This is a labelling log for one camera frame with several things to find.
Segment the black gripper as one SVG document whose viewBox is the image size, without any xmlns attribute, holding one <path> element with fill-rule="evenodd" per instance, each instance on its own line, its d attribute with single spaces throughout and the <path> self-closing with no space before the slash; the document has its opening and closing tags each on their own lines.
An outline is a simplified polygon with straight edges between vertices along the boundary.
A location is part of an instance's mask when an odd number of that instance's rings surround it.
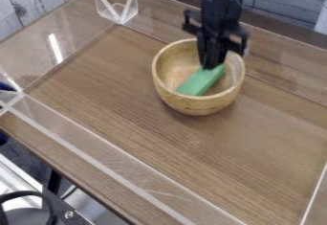
<svg viewBox="0 0 327 225">
<path fill-rule="evenodd" d="M 225 63 L 229 51 L 246 53 L 249 33 L 241 25 L 244 0 L 201 0 L 201 10 L 185 10 L 184 30 L 197 36 L 204 69 Z"/>
</svg>

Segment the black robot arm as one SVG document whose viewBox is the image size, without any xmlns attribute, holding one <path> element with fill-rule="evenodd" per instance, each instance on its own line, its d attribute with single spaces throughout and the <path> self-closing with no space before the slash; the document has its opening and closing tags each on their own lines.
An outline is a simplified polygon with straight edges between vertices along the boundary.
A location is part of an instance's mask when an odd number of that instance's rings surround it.
<svg viewBox="0 0 327 225">
<path fill-rule="evenodd" d="M 246 54 L 250 34 L 241 25 L 244 0 L 201 0 L 201 10 L 185 10 L 184 30 L 197 36 L 201 65 L 213 70 L 228 52 Z"/>
</svg>

